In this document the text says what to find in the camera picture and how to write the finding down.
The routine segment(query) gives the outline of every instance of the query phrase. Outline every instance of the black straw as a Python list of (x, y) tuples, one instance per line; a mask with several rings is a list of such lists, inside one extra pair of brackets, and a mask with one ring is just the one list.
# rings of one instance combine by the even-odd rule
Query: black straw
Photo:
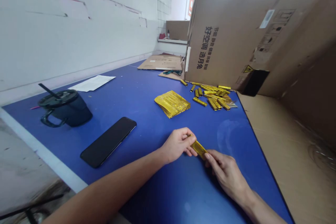
[(55, 94), (53, 91), (51, 91), (49, 88), (47, 88), (46, 86), (44, 86), (42, 83), (39, 83), (39, 86), (41, 88), (43, 88), (45, 91), (47, 91), (49, 94), (51, 94), (52, 96), (56, 97), (57, 99), (60, 99), (60, 97)]

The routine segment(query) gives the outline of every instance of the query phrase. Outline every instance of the blue table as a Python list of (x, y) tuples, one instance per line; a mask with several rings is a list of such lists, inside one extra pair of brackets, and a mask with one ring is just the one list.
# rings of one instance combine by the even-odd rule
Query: blue table
[[(93, 113), (91, 121), (80, 127), (43, 125), (40, 117), (45, 111), (30, 108), (46, 93), (3, 108), (87, 184), (159, 148), (172, 130), (189, 127), (205, 148), (233, 156), (251, 188), (287, 223), (293, 223), (237, 94), (232, 92), (230, 97), (238, 108), (213, 111), (192, 101), (190, 84), (185, 87), (179, 81), (157, 76), (157, 71), (138, 70), (140, 64), (106, 72), (102, 75), (116, 78), (93, 92), (80, 92)], [(191, 108), (168, 119), (154, 98), (170, 90), (189, 101)], [(137, 127), (101, 167), (91, 168), (80, 159), (80, 153), (124, 116), (136, 121)], [(158, 171), (120, 213), (134, 224), (249, 223), (202, 160), (186, 155)]]

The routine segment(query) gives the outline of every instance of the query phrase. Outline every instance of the smartphone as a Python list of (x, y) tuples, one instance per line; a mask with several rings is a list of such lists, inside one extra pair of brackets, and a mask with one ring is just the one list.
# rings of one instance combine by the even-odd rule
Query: smartphone
[(253, 70), (250, 79), (243, 91), (243, 95), (256, 96), (259, 89), (266, 80), (269, 71), (265, 70)]
[(122, 117), (111, 128), (105, 131), (97, 140), (81, 154), (83, 159), (93, 168), (98, 168), (121, 144), (137, 123), (127, 117)]

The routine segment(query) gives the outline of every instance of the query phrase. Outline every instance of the mug handle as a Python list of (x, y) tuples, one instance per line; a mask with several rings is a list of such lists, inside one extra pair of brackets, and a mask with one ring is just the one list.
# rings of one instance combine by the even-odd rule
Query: mug handle
[(61, 121), (60, 124), (53, 124), (52, 122), (50, 122), (48, 120), (48, 117), (54, 112), (53, 109), (50, 109), (44, 116), (41, 117), (41, 122), (45, 125), (47, 125), (48, 127), (51, 128), (58, 128), (61, 127), (63, 124), (65, 124), (67, 118), (65, 118), (64, 120)]

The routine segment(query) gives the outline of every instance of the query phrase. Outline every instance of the mug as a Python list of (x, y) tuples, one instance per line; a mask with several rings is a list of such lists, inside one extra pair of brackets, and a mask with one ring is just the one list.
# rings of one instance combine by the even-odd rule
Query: mug
[[(88, 109), (85, 101), (76, 90), (65, 90), (56, 93), (60, 99), (53, 95), (42, 98), (38, 105), (43, 107), (47, 112), (41, 117), (41, 122), (51, 128), (57, 128), (64, 124), (71, 127), (80, 126), (92, 118), (92, 113)], [(61, 120), (59, 124), (49, 121), (49, 116)]]

